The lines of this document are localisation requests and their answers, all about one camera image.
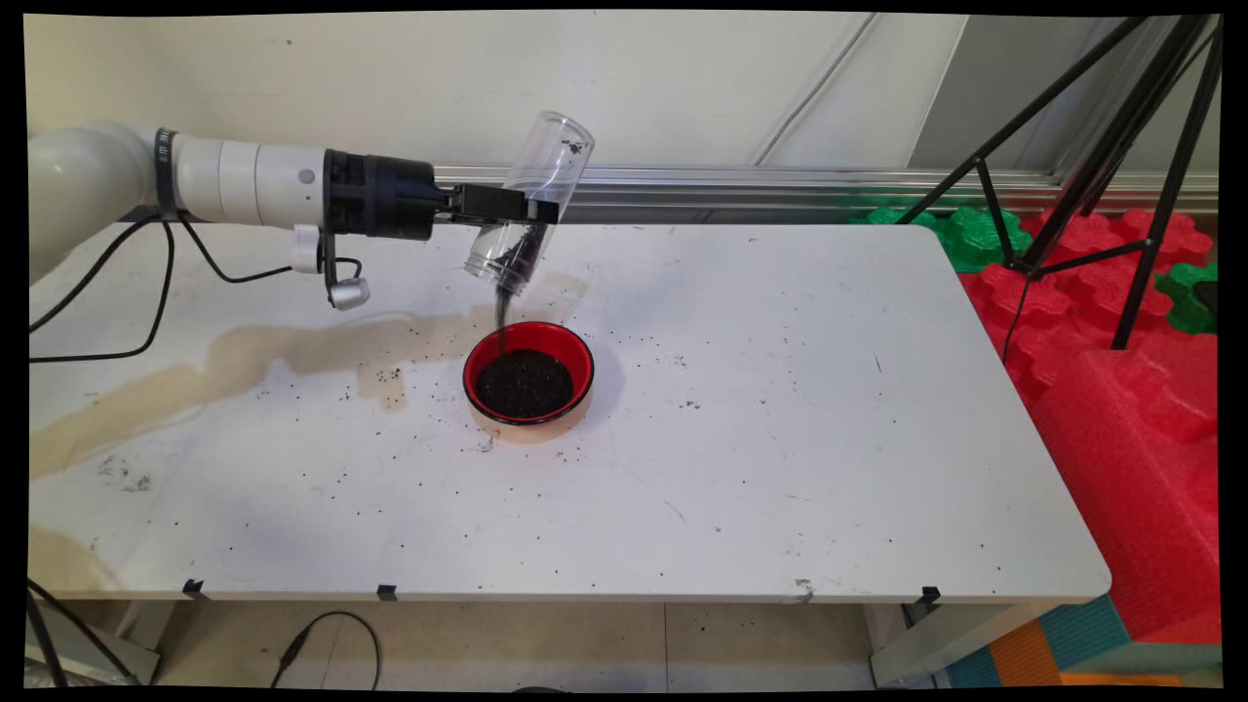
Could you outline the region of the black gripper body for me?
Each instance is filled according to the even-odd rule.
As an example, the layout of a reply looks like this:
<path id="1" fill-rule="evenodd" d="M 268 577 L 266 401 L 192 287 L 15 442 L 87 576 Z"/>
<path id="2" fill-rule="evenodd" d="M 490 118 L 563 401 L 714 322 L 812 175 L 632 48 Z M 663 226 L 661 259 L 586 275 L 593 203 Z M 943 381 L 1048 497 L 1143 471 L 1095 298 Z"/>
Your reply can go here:
<path id="1" fill-rule="evenodd" d="M 426 241 L 438 219 L 456 217 L 454 197 L 429 162 L 324 152 L 326 234 Z"/>

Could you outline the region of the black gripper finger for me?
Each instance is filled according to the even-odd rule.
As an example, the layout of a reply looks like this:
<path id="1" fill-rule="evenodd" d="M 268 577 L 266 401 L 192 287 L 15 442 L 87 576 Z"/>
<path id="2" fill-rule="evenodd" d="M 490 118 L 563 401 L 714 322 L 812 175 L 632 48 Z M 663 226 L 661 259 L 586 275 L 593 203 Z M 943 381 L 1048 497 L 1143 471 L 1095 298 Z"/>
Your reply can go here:
<path id="1" fill-rule="evenodd" d="M 513 189 L 468 184 L 451 189 L 448 214 L 451 221 L 462 225 L 557 225 L 562 205 L 530 199 Z"/>

